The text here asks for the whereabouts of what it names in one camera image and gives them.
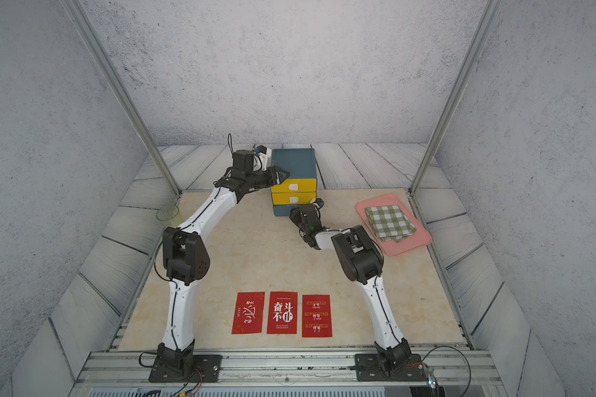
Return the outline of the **right aluminium frame post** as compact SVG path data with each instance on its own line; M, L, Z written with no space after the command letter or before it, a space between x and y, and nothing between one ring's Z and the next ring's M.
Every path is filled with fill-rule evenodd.
M417 191L422 187L425 176L430 169L432 159L437 154L440 144L442 143L445 134L448 131L450 121L455 114L460 99L465 92L469 78L482 54L483 48L486 44L486 41L488 40L490 32L493 29L493 25L502 6L503 1L501 0L489 0L485 4L483 14L479 20L473 38L470 41L468 50L465 53L465 57L461 63L459 72L455 78L455 82L445 102L445 106L443 107L443 110L440 114L440 118L435 125L435 129L430 136L430 140L427 143L425 153L422 157L422 162L420 163L417 173L412 181L412 186L409 190L410 196L415 196Z

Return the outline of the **green checkered cloth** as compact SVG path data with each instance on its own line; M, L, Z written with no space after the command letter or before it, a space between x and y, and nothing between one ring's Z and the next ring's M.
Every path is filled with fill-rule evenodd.
M397 205L367 207L365 214L372 232L383 242L398 243L417 231L417 227Z

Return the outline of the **aluminium frame post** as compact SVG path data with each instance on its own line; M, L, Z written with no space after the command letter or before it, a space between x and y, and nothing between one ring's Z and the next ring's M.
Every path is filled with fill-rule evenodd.
M109 58L108 53L104 49L96 31L92 27L84 8L77 0L62 0L61 4L66 11L68 17L72 21L80 38L84 42L87 50L93 57L104 78L107 80L110 89L119 102L121 108L126 114L128 120L131 122L134 131L137 133L142 145L147 150L157 170L166 180L169 188L176 197L182 194L182 188L172 175L169 165L164 160L163 155L157 148L155 141L150 134L147 125L142 119L136 105L132 101L119 73L116 71L114 64Z
M461 63L459 72L455 78L455 82L445 102L445 106L443 107L443 110L440 114L440 118L435 125L435 129L430 136L430 140L427 143L425 153L422 157L422 162L420 163L417 173L412 181L412 186L409 190L410 196L415 196L417 191L422 187L425 176L430 169L432 159L437 154L440 144L442 143L445 134L448 131L450 121L455 114L460 99L465 92L469 78L482 54L483 48L486 44L486 41L488 40L490 32L493 29L493 25L502 6L503 1L501 0L489 0L485 4L483 14L479 20L473 38L470 41L468 50L465 53L465 57Z

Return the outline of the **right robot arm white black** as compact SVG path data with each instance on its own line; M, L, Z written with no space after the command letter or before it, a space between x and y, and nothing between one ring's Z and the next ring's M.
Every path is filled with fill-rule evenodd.
M316 250L333 250L345 276L361 290L373 327L380 369L389 376L420 361L397 325L382 271L384 254L363 226L326 228L321 223L320 200L291 210L290 220L302 240Z

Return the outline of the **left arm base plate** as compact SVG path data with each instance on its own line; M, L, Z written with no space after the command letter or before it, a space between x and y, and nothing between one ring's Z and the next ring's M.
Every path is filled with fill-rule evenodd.
M219 380L221 355L188 355L178 360L157 356L148 381L150 383L215 383Z

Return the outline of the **yellow drawer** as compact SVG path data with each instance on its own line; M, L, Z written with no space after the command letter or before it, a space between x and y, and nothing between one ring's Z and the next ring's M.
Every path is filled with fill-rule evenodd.
M308 204L316 199L316 192L288 192L288 193L272 193L274 205L297 205Z
M316 179L287 179L283 183L271 187L270 190L272 193L275 193L275 194L316 192L317 180Z

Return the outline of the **left aluminium frame post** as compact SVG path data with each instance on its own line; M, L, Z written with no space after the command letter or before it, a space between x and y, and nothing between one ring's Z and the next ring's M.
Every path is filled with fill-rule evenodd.
M116 71L114 64L109 58L108 53L104 49L96 31L92 27L84 8L77 0L62 0L61 4L66 11L68 17L72 21L80 38L84 42L87 50L93 57L104 78L107 80L110 89L119 102L121 108L126 114L128 120L131 122L134 131L137 133L142 145L147 150L157 170L166 180L169 188L176 197L182 194L182 188L172 175L169 165L164 160L163 155L157 148L155 141L150 134L147 125L142 119L136 105L132 101L119 73Z

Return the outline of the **teal drawer cabinet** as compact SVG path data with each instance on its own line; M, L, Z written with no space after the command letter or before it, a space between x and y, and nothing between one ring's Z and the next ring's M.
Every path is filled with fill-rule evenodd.
M273 166L290 172L288 179L316 179L316 154L313 148L281 149L273 152Z

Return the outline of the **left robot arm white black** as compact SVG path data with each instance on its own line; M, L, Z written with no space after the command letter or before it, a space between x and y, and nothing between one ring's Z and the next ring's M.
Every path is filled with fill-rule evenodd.
M162 237L162 262L170 283L167 326L157 363L182 375L193 372L195 294L210 269L204 239L244 195L282 184L290 175L272 165L273 150L259 146L232 153L233 165L214 183L209 198Z

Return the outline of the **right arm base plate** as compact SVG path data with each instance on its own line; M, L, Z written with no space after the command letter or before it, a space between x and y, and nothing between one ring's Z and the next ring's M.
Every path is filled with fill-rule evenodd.
M387 357L377 353L356 354L354 369L356 379L360 382L427 381L427 372L421 364L421 357L417 354L395 360L387 360Z

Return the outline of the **aluminium front rail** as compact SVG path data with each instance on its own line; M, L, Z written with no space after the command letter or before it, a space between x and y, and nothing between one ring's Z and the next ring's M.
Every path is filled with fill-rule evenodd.
M418 346L423 361L387 375L368 347L202 349L183 376L160 373L155 355L89 355L73 396L505 396L489 352Z

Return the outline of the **pink tray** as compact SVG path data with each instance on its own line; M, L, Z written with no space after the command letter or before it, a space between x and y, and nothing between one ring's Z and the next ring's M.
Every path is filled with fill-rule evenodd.
M412 222L412 224L416 227L417 230L415 231L415 233L412 234L412 236L406 237L399 242L382 241L380 238L376 237L375 233L373 232L370 226L365 208L388 205L398 206L402 213L404 213L407 216L407 218ZM402 201L397 195L380 195L371 199L358 202L355 205L355 210L358 213L359 217L363 220L364 225L369 230L369 235L372 238L375 238L377 244L382 248L384 253L389 256L399 256L405 252L412 251L414 249L427 246L432 243L432 237L430 233L428 233L427 230L422 226L422 224L415 218L407 200Z

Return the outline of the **green transparent plastic cup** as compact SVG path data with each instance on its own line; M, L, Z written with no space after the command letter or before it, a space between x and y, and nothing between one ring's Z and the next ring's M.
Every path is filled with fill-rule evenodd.
M159 208L156 218L165 228L178 228L184 222L180 209L173 204Z

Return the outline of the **teal drawer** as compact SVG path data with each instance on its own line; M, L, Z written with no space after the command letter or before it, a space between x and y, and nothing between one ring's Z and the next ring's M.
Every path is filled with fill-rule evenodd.
M291 212L294 209L299 208L299 204L290 204L290 205L274 205L273 206L273 214L276 217L290 217Z

